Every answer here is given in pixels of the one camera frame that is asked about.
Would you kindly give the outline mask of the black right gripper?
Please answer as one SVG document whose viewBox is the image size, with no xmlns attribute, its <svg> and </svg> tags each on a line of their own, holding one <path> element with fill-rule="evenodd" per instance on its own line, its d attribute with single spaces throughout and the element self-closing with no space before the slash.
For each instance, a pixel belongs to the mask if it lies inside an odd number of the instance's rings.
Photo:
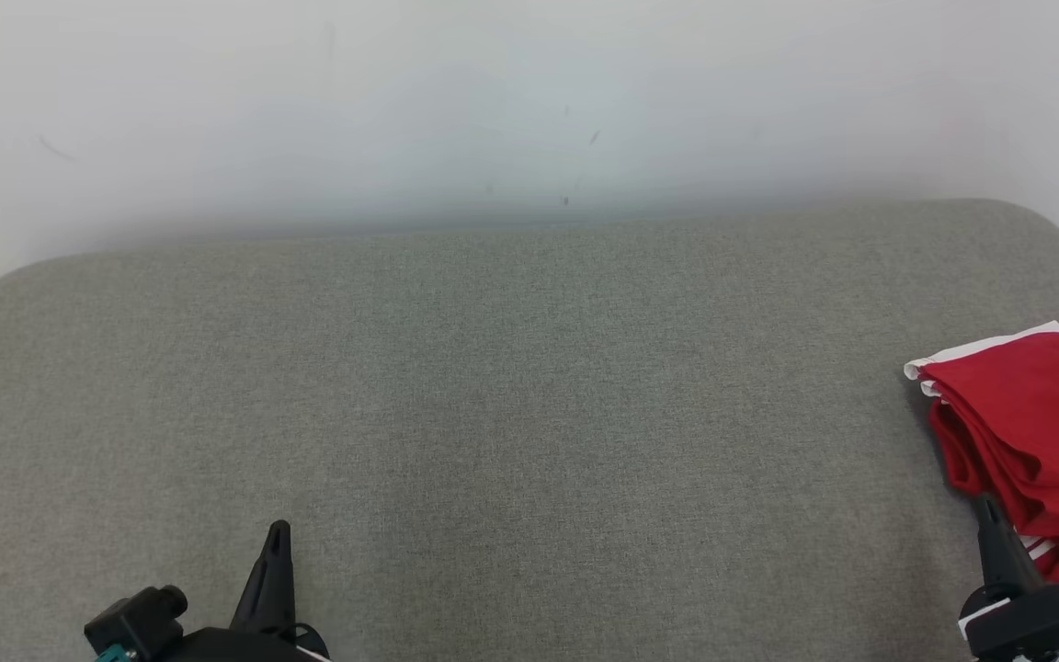
<svg viewBox="0 0 1059 662">
<path fill-rule="evenodd" d="M 995 496 L 975 498 L 983 587 L 958 625 L 979 661 L 1059 659 L 1059 584 L 1045 584 Z"/>
</svg>

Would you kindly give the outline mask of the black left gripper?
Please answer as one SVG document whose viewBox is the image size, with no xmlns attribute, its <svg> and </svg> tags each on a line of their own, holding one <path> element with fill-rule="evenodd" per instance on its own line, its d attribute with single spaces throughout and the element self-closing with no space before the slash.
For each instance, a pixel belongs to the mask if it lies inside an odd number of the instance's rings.
<svg viewBox="0 0 1059 662">
<path fill-rule="evenodd" d="M 291 527 L 276 520 L 249 571 L 231 629 L 207 627 L 158 655 L 159 661 L 329 661 L 324 638 L 297 624 Z"/>
</svg>

